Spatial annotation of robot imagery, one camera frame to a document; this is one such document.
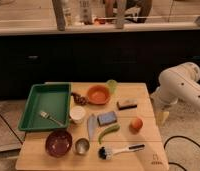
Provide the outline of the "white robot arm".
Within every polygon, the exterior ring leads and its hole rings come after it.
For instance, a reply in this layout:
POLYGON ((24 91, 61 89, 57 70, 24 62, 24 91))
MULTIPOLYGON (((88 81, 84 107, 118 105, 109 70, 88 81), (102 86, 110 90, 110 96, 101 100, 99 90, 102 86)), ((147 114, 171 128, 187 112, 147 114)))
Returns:
POLYGON ((200 67, 186 62, 163 70, 159 75, 159 86, 151 95, 155 119, 162 125, 169 116, 168 108, 179 99, 190 103, 200 112, 200 67))

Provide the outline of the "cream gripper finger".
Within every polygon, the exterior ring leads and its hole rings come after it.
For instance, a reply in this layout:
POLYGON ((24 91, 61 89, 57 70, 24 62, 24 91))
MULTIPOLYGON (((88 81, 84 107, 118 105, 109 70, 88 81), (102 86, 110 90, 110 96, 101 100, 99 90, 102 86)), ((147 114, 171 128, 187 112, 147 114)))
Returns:
POLYGON ((168 111, 159 111, 156 114, 156 123, 157 123, 157 125, 158 126, 163 125, 168 117, 169 117, 169 112, 168 111))

